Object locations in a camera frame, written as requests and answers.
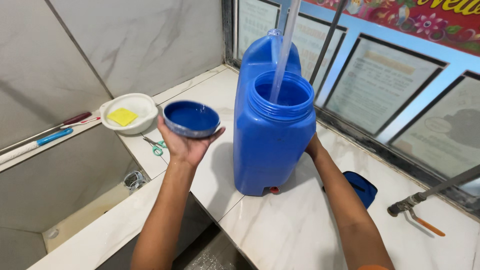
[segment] blue cloth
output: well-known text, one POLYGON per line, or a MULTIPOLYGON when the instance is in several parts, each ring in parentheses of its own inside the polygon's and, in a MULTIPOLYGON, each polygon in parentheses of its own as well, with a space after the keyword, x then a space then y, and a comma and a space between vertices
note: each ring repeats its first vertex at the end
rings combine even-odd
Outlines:
POLYGON ((346 171, 343 175, 350 182, 350 185, 352 185, 353 189, 360 197, 365 208, 368 209, 375 199, 375 195, 377 195, 377 188, 356 172, 346 171))

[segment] yellow sponge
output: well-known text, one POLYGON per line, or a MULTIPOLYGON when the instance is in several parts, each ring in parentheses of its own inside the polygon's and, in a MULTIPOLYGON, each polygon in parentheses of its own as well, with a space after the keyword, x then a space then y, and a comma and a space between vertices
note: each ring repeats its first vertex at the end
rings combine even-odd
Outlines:
POLYGON ((137 118, 138 115, 125 108, 120 108, 113 111, 111 114, 107 115, 107 117, 119 123, 121 126, 126 126, 130 124, 133 120, 135 120, 135 118, 137 118))

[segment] blue lid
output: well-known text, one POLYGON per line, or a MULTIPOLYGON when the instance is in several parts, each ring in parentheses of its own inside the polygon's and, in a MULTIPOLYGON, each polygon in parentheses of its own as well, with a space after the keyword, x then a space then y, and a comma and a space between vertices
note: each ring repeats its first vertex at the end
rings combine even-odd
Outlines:
POLYGON ((186 137, 207 137, 220 125, 220 117, 212 108, 187 100, 168 104, 163 116, 171 131, 186 137))

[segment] drain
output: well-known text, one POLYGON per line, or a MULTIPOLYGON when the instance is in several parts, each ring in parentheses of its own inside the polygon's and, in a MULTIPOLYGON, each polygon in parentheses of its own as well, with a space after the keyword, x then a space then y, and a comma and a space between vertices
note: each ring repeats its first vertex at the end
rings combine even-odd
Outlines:
POLYGON ((149 180, 145 179, 141 172, 133 171, 125 176, 123 179, 123 185, 128 188, 128 194, 132 195, 132 193, 148 183, 149 180))
POLYGON ((53 239, 59 235, 58 229, 50 229, 46 233, 48 239, 53 239))

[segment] green scissors handle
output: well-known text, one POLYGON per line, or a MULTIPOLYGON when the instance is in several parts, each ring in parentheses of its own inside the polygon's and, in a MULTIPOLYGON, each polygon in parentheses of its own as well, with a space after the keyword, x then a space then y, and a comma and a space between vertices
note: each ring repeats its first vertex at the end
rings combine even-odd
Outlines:
MULTIPOLYGON (((167 148, 167 145, 165 144, 165 141, 159 141, 159 142, 157 142, 157 144, 160 145, 162 148, 167 148)), ((156 156, 163 155, 163 150, 156 145, 153 146, 152 152, 156 156)))
POLYGON ((158 146, 156 146, 156 145, 153 146, 152 152, 153 152, 153 154, 156 155, 156 156, 161 156, 161 155, 163 155, 163 150, 162 150, 161 148, 159 148, 158 146))

